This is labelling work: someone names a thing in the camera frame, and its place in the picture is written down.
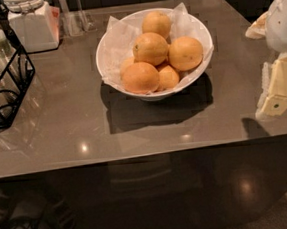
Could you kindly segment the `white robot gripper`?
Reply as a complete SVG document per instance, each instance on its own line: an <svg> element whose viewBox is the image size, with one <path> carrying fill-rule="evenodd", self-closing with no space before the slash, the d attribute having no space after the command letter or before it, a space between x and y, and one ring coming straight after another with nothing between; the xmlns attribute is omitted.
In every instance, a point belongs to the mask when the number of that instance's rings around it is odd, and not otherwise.
<svg viewBox="0 0 287 229"><path fill-rule="evenodd" d="M262 69L262 93L255 117L268 120L287 111L287 0L274 0L247 28L245 36L250 39L266 38L267 45L280 53L273 63L264 63Z"/></svg>

